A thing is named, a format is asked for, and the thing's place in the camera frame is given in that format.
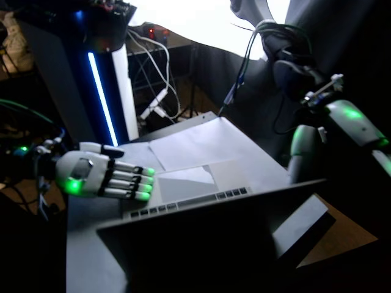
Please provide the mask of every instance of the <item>green cable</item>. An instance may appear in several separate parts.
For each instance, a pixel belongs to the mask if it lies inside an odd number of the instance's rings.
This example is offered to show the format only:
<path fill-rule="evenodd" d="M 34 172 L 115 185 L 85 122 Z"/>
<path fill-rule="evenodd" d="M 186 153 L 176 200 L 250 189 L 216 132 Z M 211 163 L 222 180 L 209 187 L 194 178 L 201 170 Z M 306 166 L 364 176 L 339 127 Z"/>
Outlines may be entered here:
<path fill-rule="evenodd" d="M 16 103 L 16 102 L 10 101 L 10 100 L 8 100 L 8 99 L 0 99 L 0 104 L 11 104 L 11 105 L 13 105 L 13 106 L 22 108 L 22 109 L 24 109 L 24 110 L 28 110 L 28 111 L 30 111 L 30 112 L 36 114 L 36 115 L 39 116 L 40 118 L 44 119 L 45 121 L 47 121 L 47 122 L 49 122 L 49 123 L 55 125 L 55 123 L 54 123 L 52 120 L 50 120 L 48 117 L 46 117 L 46 116 L 44 116 L 43 114 L 41 114 L 40 112 L 37 112 L 37 111 L 35 111 L 35 110 L 33 110 L 33 109 L 30 109 L 30 108 L 28 108 L 28 107 L 26 107 L 26 106 L 24 106 L 24 105 L 22 105 L 22 104 L 18 104 L 18 103 Z"/>

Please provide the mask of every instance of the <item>table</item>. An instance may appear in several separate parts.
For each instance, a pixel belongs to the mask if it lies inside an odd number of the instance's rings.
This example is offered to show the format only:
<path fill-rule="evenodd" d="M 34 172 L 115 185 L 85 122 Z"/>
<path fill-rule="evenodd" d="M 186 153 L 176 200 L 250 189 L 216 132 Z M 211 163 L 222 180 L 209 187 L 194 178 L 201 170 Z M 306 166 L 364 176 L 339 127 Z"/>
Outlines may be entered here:
<path fill-rule="evenodd" d="M 151 141 L 165 137 L 196 125 L 208 123 L 215 118 L 215 114 L 209 112 L 153 132 L 134 142 Z M 277 163 L 268 158 L 265 160 L 265 170 L 268 170 L 267 164 Z M 277 240 L 277 247 L 279 247 L 280 255 L 282 255 L 281 259 L 286 259 L 284 260 L 285 264 L 290 264 L 292 268 L 295 268 L 295 262 L 300 261 L 297 258 L 304 257 L 319 240 L 319 235 L 323 235 L 327 226 L 323 229 L 315 228 L 318 223 L 322 222 L 320 220 L 325 218 L 326 211 L 327 209 L 323 204 L 320 204 L 317 198 L 311 197 L 276 230 L 274 238 L 275 241 Z M 125 274 L 96 234 L 97 226 L 107 221 L 119 220 L 120 215 L 120 203 L 117 200 L 110 198 L 69 198 L 67 292 L 124 292 L 126 290 Z M 306 223 L 306 229 L 303 231 L 294 229 L 295 223 L 302 224 L 303 222 Z M 318 237 L 306 239 L 311 230 L 316 230 Z M 305 237 L 299 237 L 300 240 L 298 241 L 295 236 L 300 232 L 305 234 Z M 302 250 L 301 253 L 296 253 L 298 247 Z M 293 255 L 293 258 L 288 259 L 288 257 L 285 257 L 286 255 Z"/>

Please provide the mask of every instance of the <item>white cable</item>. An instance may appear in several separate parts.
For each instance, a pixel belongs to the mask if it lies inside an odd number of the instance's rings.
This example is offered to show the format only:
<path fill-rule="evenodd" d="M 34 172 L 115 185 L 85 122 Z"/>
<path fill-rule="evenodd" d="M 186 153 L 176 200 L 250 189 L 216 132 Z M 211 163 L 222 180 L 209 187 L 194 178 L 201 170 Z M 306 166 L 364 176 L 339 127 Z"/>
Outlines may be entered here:
<path fill-rule="evenodd" d="M 154 58 L 152 57 L 151 53 L 148 51 L 148 49 L 144 46 L 142 46 L 139 42 L 136 41 L 136 39 L 132 36 L 132 34 L 134 34 L 137 38 L 141 39 L 141 40 L 145 40 L 147 42 L 150 42 L 150 43 L 153 43 L 153 44 L 156 44 L 160 47 L 163 48 L 163 50 L 166 52 L 166 55 L 167 55 L 167 63 L 166 63 L 166 75 L 167 75 L 167 78 L 164 78 L 162 72 L 160 71 L 158 65 L 156 64 Z M 170 85 L 170 72 L 169 72 L 169 66 L 170 66 L 170 54 L 169 54 L 169 51 L 168 49 L 163 45 L 163 44 L 160 44 L 159 42 L 156 42 L 154 40 L 151 40 L 149 38 L 144 38 L 144 37 L 141 37 L 139 34 L 137 34 L 136 32 L 133 32 L 133 31 L 128 31 L 128 35 L 129 37 L 132 39 L 132 41 L 138 46 L 140 47 L 143 51 L 145 51 L 148 55 L 148 57 L 151 59 L 151 62 L 153 64 L 153 66 L 156 68 L 157 72 L 159 73 L 161 79 L 166 83 L 166 90 L 168 90 L 168 88 L 171 89 L 171 91 L 174 93 L 176 99 L 177 99 L 177 104 L 178 104 L 178 112 L 176 115 L 174 115 L 173 117 L 170 117 L 170 116 L 167 116 L 169 117 L 170 119 L 175 119 L 179 116 L 180 112 L 181 112 L 181 104 L 180 104 L 180 101 L 179 101 L 179 97 L 178 97 L 178 93 L 177 91 L 172 87 L 172 85 Z"/>

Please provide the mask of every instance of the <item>laptop keyboard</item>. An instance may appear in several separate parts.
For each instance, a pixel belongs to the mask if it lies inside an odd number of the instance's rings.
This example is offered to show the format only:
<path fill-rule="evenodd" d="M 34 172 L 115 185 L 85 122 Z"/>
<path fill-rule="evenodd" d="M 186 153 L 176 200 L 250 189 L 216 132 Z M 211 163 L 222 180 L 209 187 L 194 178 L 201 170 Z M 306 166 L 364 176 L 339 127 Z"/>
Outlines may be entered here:
<path fill-rule="evenodd" d="M 177 211 L 178 209 L 187 208 L 189 206 L 193 206 L 195 204 L 213 202 L 213 201 L 221 201 L 226 200 L 228 198 L 236 197 L 238 195 L 248 194 L 248 191 L 245 187 L 239 189 L 233 189 L 226 192 L 219 192 L 218 194 L 209 194 L 204 195 L 202 197 L 192 198 L 190 200 L 182 200 L 176 203 L 169 203 L 167 205 L 162 205 L 150 209 L 142 209 L 141 211 L 135 211 L 130 213 L 130 217 L 132 219 L 138 219 L 139 217 L 145 217 L 147 215 L 158 215 L 165 214 L 167 212 Z"/>

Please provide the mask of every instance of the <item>robotic hand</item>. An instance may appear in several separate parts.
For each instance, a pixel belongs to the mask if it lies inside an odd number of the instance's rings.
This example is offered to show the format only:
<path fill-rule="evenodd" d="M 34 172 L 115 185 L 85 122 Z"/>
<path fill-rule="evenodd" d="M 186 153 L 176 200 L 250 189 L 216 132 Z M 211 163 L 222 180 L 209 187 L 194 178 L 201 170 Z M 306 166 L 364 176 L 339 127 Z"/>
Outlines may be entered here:
<path fill-rule="evenodd" d="M 117 160 L 125 151 L 109 145 L 82 142 L 56 163 L 56 183 L 76 197 L 111 197 L 148 201 L 155 170 Z"/>

